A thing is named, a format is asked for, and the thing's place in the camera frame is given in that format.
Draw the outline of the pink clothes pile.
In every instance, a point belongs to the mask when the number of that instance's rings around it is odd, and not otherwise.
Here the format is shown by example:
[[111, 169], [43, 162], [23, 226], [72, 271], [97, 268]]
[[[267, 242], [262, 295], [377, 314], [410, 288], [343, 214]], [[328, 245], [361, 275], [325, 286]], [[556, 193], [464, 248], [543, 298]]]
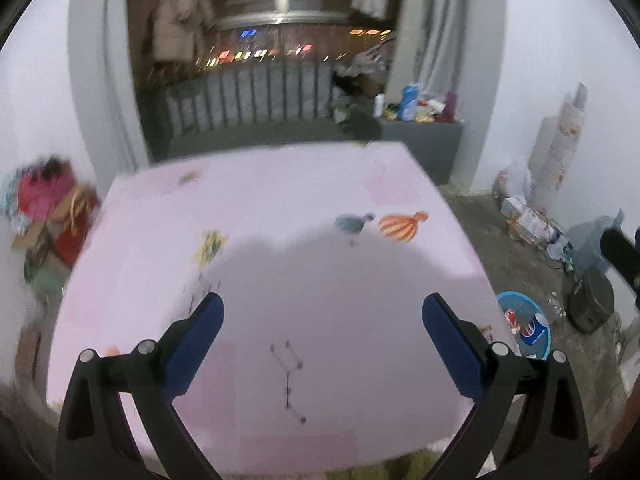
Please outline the pink clothes pile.
[[62, 292], [100, 206], [94, 186], [79, 181], [65, 159], [40, 159], [6, 177], [1, 217], [9, 222], [11, 249], [23, 255], [24, 279], [35, 294]]

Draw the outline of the white bottle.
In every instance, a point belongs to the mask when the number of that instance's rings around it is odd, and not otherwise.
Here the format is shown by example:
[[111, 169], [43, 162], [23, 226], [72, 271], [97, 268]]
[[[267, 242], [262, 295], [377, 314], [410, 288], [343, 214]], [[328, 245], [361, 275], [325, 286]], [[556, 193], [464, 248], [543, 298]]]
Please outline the white bottle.
[[380, 118], [383, 116], [385, 108], [385, 94], [379, 93], [374, 98], [373, 103], [373, 116], [375, 118]]

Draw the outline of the blue water jug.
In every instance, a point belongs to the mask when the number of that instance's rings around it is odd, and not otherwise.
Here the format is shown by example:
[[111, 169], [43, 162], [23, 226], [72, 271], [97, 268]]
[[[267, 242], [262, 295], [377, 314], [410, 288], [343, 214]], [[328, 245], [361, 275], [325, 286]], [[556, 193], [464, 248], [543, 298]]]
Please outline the blue water jug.
[[620, 209], [614, 217], [601, 216], [593, 221], [576, 224], [567, 231], [572, 245], [570, 258], [573, 261], [573, 278], [579, 280], [589, 269], [595, 268], [605, 274], [611, 267], [607, 258], [602, 256], [600, 241], [608, 229], [619, 229], [625, 219]]

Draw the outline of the white trash bag pile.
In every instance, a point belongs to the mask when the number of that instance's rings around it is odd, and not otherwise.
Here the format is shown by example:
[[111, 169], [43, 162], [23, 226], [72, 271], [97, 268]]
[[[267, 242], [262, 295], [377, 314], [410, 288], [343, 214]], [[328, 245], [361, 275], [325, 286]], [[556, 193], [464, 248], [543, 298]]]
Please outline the white trash bag pile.
[[533, 174], [523, 159], [515, 159], [498, 173], [492, 192], [512, 240], [541, 250], [547, 259], [564, 262], [570, 241], [563, 230], [533, 207]]

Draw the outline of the beige hanging coat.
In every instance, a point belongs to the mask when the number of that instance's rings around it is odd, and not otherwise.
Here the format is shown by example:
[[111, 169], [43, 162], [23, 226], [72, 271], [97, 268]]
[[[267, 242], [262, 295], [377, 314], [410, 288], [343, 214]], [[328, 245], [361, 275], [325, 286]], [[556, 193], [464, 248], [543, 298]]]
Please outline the beige hanging coat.
[[154, 0], [151, 55], [156, 65], [194, 65], [208, 52], [214, 28], [212, 0]]

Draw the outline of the blue trash basket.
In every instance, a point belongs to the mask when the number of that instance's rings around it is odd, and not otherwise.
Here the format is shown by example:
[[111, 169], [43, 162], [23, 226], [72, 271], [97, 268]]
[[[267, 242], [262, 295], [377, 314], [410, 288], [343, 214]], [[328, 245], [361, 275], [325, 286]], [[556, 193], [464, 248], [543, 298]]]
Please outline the blue trash basket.
[[520, 292], [500, 292], [497, 300], [521, 355], [547, 359], [551, 351], [551, 330], [541, 308]]

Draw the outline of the metal balcony railing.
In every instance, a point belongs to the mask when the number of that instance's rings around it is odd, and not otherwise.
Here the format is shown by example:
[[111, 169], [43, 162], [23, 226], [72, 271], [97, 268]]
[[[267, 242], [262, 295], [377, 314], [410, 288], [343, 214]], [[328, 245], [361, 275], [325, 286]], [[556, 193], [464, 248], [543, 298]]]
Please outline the metal balcony railing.
[[207, 67], [160, 88], [173, 138], [232, 127], [330, 118], [344, 102], [328, 58], [258, 58]]

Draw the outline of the dark grey cabinet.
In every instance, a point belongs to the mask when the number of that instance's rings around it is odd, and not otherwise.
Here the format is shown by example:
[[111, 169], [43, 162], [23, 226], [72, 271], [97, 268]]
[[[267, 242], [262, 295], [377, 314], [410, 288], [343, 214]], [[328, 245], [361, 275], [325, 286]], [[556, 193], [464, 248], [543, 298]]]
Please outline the dark grey cabinet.
[[458, 122], [390, 122], [355, 110], [347, 130], [358, 141], [400, 142], [436, 185], [449, 182], [463, 134]]

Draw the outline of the blue detergent bottle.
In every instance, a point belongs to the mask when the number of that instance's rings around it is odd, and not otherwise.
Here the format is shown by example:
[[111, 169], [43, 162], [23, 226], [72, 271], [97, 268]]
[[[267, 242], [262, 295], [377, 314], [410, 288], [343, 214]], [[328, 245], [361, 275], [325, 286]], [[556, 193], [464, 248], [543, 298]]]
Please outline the blue detergent bottle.
[[407, 84], [402, 89], [398, 108], [398, 119], [402, 122], [414, 122], [418, 114], [421, 85]]

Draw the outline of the pink printed bed sheet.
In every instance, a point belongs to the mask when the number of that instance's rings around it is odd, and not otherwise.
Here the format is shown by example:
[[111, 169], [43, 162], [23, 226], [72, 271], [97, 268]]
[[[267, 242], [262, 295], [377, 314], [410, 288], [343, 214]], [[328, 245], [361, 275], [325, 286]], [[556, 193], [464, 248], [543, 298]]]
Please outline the pink printed bed sheet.
[[455, 434], [470, 409], [422, 322], [437, 292], [510, 330], [456, 216], [397, 143], [299, 144], [118, 177], [74, 266], [46, 399], [78, 354], [126, 353], [204, 297], [224, 325], [176, 410], [224, 474], [374, 464]]

